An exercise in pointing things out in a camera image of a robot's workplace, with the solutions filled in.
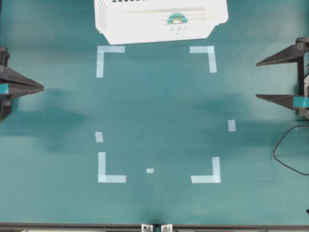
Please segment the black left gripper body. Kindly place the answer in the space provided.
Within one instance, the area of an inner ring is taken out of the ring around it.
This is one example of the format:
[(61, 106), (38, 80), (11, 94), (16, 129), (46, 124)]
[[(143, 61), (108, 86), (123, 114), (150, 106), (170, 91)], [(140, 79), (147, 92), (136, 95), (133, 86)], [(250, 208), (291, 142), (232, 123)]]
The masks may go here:
[[(0, 72), (3, 72), (3, 68), (7, 67), (8, 60), (10, 58), (9, 51), (7, 47), (0, 47)], [(12, 101), (8, 99), (5, 94), (8, 94), (9, 87), (4, 80), (0, 81), (0, 121), (3, 120), (11, 113), (12, 111)]]

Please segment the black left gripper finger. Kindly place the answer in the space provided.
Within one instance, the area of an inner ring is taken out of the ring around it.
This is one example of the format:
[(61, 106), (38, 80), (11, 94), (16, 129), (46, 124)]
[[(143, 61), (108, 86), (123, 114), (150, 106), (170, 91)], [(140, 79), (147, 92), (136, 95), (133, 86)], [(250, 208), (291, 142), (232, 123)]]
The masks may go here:
[(0, 84), (0, 98), (1, 99), (15, 99), (28, 94), (34, 94), (44, 91), (44, 88), (26, 86), (14, 83)]
[(26, 86), (44, 88), (43, 85), (40, 83), (21, 75), (20, 73), (5, 67), (0, 66), (0, 81), (4, 83), (14, 83), (14, 84), (21, 84)]

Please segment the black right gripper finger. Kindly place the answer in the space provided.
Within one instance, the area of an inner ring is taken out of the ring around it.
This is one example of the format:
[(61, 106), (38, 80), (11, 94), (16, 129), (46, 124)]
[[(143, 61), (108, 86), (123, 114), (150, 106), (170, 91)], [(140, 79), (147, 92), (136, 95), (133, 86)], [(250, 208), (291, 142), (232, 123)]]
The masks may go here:
[(297, 50), (297, 46), (291, 45), (278, 53), (269, 56), (263, 59), (260, 62), (256, 63), (256, 66), (265, 66), (265, 65), (273, 65), (273, 64), (282, 64), (282, 63), (293, 63), (296, 62), (296, 59), (299, 57), (299, 50)]
[(267, 95), (256, 94), (257, 98), (278, 104), (290, 110), (308, 110), (309, 98), (298, 95)]

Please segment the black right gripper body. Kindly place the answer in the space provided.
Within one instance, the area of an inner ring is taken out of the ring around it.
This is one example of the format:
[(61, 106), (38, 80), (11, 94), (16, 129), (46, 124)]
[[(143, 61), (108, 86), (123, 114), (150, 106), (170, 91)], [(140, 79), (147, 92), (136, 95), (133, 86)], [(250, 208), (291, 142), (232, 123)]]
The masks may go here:
[(295, 96), (295, 108), (298, 114), (305, 118), (309, 117), (309, 75), (305, 74), (305, 55), (309, 52), (309, 38), (298, 38), (295, 42), (297, 63), (297, 88), (298, 95)]

